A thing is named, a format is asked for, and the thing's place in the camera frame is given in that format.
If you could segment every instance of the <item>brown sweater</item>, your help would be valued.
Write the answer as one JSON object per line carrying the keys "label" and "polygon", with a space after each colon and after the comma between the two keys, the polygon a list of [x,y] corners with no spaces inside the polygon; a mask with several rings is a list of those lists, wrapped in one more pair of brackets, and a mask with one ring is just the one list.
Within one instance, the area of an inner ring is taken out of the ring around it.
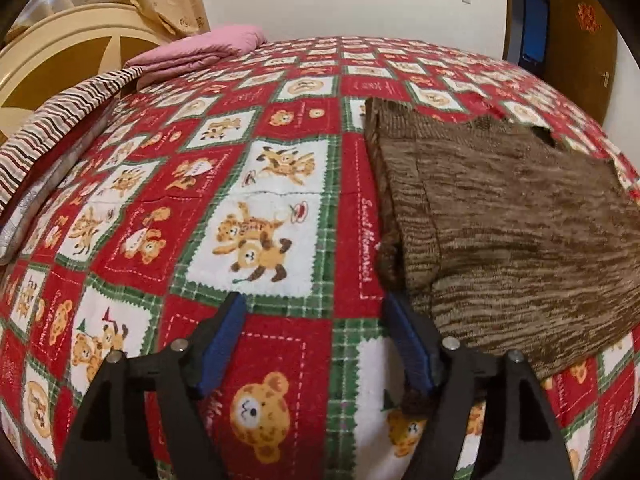
{"label": "brown sweater", "polygon": [[441,123],[378,98],[366,108],[380,279],[443,336],[521,349],[543,378],[640,322],[640,210],[613,164],[491,117]]}

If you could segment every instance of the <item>folded pink quilt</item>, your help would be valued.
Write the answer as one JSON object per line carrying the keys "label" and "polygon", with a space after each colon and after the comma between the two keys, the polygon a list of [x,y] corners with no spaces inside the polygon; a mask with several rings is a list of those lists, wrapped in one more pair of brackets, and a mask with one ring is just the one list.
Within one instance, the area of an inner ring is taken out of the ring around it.
{"label": "folded pink quilt", "polygon": [[125,67],[140,66],[142,77],[138,89],[151,83],[195,72],[228,56],[242,56],[266,41],[254,25],[227,25],[199,36],[161,45],[129,59]]}

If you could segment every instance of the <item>striped fabric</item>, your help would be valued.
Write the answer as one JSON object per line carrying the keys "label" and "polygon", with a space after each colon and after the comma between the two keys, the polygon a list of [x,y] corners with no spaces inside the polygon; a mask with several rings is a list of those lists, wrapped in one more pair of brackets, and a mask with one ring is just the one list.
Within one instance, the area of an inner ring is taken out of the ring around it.
{"label": "striped fabric", "polygon": [[0,146],[0,215],[37,160],[91,111],[141,74],[137,66],[100,74],[60,92],[38,108]]}

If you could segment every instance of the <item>curved headboard frame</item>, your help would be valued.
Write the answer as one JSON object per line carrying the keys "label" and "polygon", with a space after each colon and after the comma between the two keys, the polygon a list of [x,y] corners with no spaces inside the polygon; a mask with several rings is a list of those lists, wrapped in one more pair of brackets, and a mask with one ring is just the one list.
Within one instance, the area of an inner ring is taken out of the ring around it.
{"label": "curved headboard frame", "polygon": [[[135,7],[124,4],[88,4],[41,20],[0,51],[0,131],[5,136],[11,136],[33,112],[33,107],[7,103],[20,83],[56,54],[97,38],[108,38],[108,43],[95,73],[122,67],[122,38],[143,40],[149,47],[176,39],[141,16]],[[95,74],[79,74],[76,82],[91,75]]]}

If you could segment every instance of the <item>blue gripper pad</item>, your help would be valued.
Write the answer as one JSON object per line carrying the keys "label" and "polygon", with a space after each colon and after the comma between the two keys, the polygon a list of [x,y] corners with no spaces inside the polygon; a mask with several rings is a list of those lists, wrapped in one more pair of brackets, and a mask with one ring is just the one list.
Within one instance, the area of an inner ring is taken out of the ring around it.
{"label": "blue gripper pad", "polygon": [[216,335],[204,351],[202,357],[202,380],[197,386],[201,396],[209,395],[222,383],[226,366],[229,364],[242,332],[245,315],[246,301],[244,295],[238,294],[222,320]]}
{"label": "blue gripper pad", "polygon": [[444,380],[444,365],[439,351],[440,333],[431,319],[416,314],[408,299],[401,294],[385,296],[383,314],[409,384],[428,396]]}

